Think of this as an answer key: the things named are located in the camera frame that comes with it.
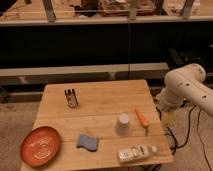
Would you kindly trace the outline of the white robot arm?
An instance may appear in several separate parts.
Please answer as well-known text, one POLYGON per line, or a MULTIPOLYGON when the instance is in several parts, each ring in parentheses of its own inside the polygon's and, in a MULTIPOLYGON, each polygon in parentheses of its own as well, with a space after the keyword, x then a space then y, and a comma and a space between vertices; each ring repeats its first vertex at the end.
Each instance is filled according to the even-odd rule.
POLYGON ((196 63, 173 69, 164 77, 165 87, 157 95, 162 112, 176 110, 186 99, 213 117, 213 89, 203 84, 206 71, 196 63))

